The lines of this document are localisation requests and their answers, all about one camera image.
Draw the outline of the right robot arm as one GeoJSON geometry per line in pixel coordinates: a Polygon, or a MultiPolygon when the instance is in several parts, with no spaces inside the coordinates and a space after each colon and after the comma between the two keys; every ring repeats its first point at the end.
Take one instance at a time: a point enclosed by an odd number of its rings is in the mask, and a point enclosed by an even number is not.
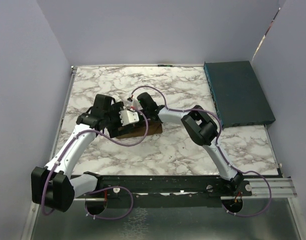
{"type": "Polygon", "coordinates": [[[165,105],[157,105],[147,92],[138,95],[137,100],[144,113],[153,121],[183,126],[192,141],[206,150],[219,171],[222,189],[227,195],[232,196],[240,191],[244,177],[229,160],[228,154],[221,149],[221,130],[217,129],[217,124],[209,113],[199,105],[189,110],[168,109],[165,105]]]}

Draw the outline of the brown cloth napkin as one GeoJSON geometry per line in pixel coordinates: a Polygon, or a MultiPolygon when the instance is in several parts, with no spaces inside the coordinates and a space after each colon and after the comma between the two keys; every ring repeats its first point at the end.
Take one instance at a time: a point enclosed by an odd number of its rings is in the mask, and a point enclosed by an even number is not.
{"type": "MultiPolygon", "coordinates": [[[[145,123],[127,125],[125,127],[119,128],[119,133],[115,138],[117,139],[128,139],[135,137],[142,137],[146,131],[145,123]]],[[[162,123],[158,122],[148,122],[147,135],[158,135],[163,133],[162,123]]]]}

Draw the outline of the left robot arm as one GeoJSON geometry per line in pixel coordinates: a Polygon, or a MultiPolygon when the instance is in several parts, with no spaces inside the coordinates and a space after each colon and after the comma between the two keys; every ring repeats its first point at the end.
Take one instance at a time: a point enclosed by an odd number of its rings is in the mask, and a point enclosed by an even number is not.
{"type": "Polygon", "coordinates": [[[125,108],[123,102],[98,94],[88,110],[77,117],[76,125],[63,147],[44,166],[35,167],[31,173],[32,201],[44,210],[66,212],[73,200],[84,194],[98,197],[103,185],[96,174],[86,172],[71,178],[73,170],[86,148],[97,136],[114,141],[113,134],[105,135],[104,129],[117,131],[140,120],[148,122],[135,108],[125,108]]]}

